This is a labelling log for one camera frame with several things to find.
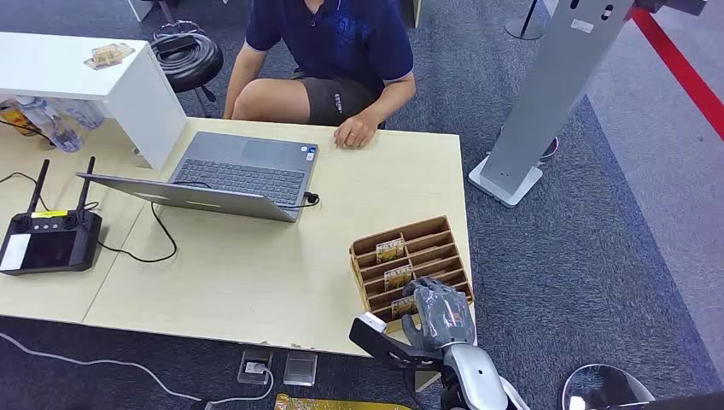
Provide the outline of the person's left hand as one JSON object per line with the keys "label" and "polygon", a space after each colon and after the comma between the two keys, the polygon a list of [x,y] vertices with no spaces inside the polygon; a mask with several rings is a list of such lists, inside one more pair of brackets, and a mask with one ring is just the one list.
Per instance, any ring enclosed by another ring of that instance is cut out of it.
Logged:
{"label": "person's left hand", "polygon": [[380,122],[373,112],[366,109],[343,121],[335,130],[333,141],[338,148],[364,148],[375,136]]}

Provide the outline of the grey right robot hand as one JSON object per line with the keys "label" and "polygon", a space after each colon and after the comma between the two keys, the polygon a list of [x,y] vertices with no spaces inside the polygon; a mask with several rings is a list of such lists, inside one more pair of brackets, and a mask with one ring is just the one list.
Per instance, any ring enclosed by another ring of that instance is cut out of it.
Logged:
{"label": "grey right robot hand", "polygon": [[465,293],[437,279],[419,278],[403,288],[403,296],[412,297],[419,316],[419,326],[409,314],[401,318],[403,332],[414,348],[434,351],[451,343],[474,343],[475,321]]}

